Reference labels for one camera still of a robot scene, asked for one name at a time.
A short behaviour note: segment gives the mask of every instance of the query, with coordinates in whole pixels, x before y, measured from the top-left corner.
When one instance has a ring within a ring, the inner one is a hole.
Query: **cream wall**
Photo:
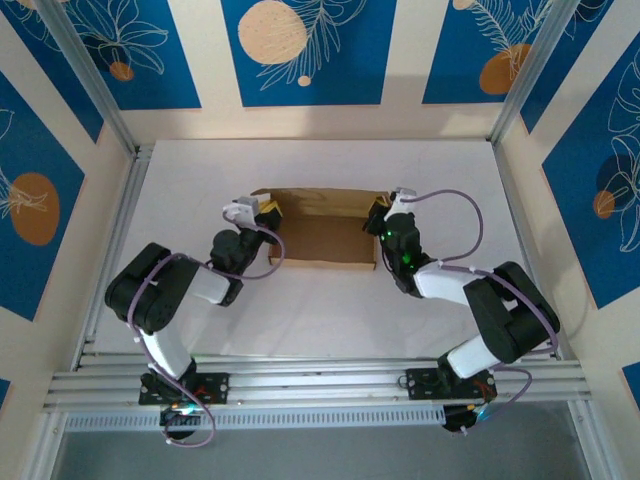
[[[501,103],[421,105],[450,0],[398,0],[380,106],[242,107],[219,1],[170,0],[201,110],[126,111],[140,143],[188,138],[486,137]]]
[[[0,418],[4,480],[20,470],[52,372],[69,368],[129,161],[108,128],[93,143],[2,14],[0,70],[85,173],[35,321],[0,307],[0,377],[11,381]]]
[[[640,472],[640,412],[621,368],[640,360],[640,290],[595,308],[541,165],[638,34],[638,18],[637,0],[616,0],[532,134],[517,121],[499,149],[533,233],[543,286],[553,295],[628,478]]]

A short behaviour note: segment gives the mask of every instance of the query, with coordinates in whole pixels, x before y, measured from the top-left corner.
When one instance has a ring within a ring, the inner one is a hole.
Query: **cardboard box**
[[[252,195],[270,195],[282,211],[278,234],[286,246],[283,266],[338,270],[373,270],[377,239],[362,231],[376,197],[386,192],[331,188],[272,188]],[[269,262],[280,247],[269,249]]]

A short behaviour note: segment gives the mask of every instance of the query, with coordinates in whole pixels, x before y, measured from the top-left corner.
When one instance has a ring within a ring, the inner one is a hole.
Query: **aluminum rail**
[[[123,355],[121,364],[84,367],[54,375],[45,399],[45,412],[158,409],[137,404],[146,366],[137,356]],[[198,371],[227,372],[228,403],[214,408],[338,407],[417,404],[398,384],[408,368],[434,368],[433,360],[267,360],[229,361],[200,357]],[[531,372],[534,382],[523,401],[590,400],[589,387],[578,361],[527,360],[518,366]],[[523,386],[525,378],[496,372],[498,398],[505,402]],[[429,401],[448,405],[466,400]]]

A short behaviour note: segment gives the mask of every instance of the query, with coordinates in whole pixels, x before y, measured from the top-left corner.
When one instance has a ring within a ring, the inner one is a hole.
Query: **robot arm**
[[[480,334],[446,352],[438,359],[438,368],[423,373],[429,376],[428,396],[423,399],[468,399],[469,386],[480,382],[495,398],[487,369],[500,363],[512,363],[549,338],[531,309],[505,289],[495,278],[515,287],[545,316],[554,331],[559,331],[555,313],[517,264],[507,262],[488,276],[443,266],[422,251],[420,232],[412,212],[416,193],[397,189],[392,202],[380,197],[372,206],[363,230],[379,238],[385,264],[398,288],[416,298],[443,299],[469,306]],[[230,305],[243,287],[242,274],[256,258],[264,242],[274,238],[264,229],[276,231],[282,215],[275,202],[258,205],[251,197],[242,197],[227,205],[223,215],[233,220],[240,231],[223,230],[213,240],[206,265],[186,256],[172,258],[142,292],[133,315],[133,323],[142,330],[145,343],[157,364],[203,403],[226,399],[224,389],[214,388],[215,375],[199,374],[196,364],[182,345],[172,318],[188,295],[204,298],[222,307]],[[264,227],[263,230],[251,228]],[[150,272],[171,252],[151,243],[109,285],[105,302],[120,320]],[[165,380],[161,371],[141,378],[144,393],[140,404],[173,405],[188,403],[183,392]]]
[[[411,202],[415,198],[416,192],[405,188],[391,194],[391,204],[378,198],[363,230],[380,239],[385,263],[402,292],[471,308],[480,335],[440,357],[442,384],[453,388],[492,366],[516,361],[547,340],[549,335],[533,312],[500,283],[489,276],[478,278],[472,271],[447,269],[422,251]],[[558,317],[519,265],[506,262],[491,275],[513,285],[555,332],[560,330]]]
[[[142,341],[157,364],[191,392],[202,390],[207,378],[196,372],[196,364],[182,344],[175,323],[171,320],[184,308],[183,299],[194,296],[214,305],[226,307],[233,303],[243,287],[242,274],[253,262],[263,243],[275,243],[274,237],[261,226],[276,231],[282,215],[275,202],[258,204],[256,198],[241,197],[223,208],[223,215],[240,226],[240,231],[222,230],[213,239],[207,265],[181,256],[171,259],[142,292],[135,308],[133,323],[142,331]],[[105,294],[106,305],[117,317],[127,322],[127,313],[136,292],[151,270],[171,252],[150,243],[111,282]],[[151,372],[142,382],[154,403],[174,403],[182,394],[163,381],[162,375],[150,365]],[[205,394],[202,400],[212,398]]]

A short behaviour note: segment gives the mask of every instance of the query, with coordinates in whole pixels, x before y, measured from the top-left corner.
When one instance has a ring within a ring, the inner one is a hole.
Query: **white floor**
[[[208,259],[227,228],[222,206],[262,187],[331,187],[419,193],[457,188],[485,217],[485,239],[466,264],[522,262],[493,151],[484,141],[163,141],[154,150],[119,269],[147,243]],[[423,249],[433,257],[468,250],[475,213],[453,196],[416,211]],[[268,268],[266,252],[250,272]],[[194,353],[227,355],[439,356],[477,333],[467,308],[400,293],[381,264],[373,272],[282,268],[248,282],[228,308],[196,304],[178,319]],[[94,350],[138,352],[126,326],[104,309]]]

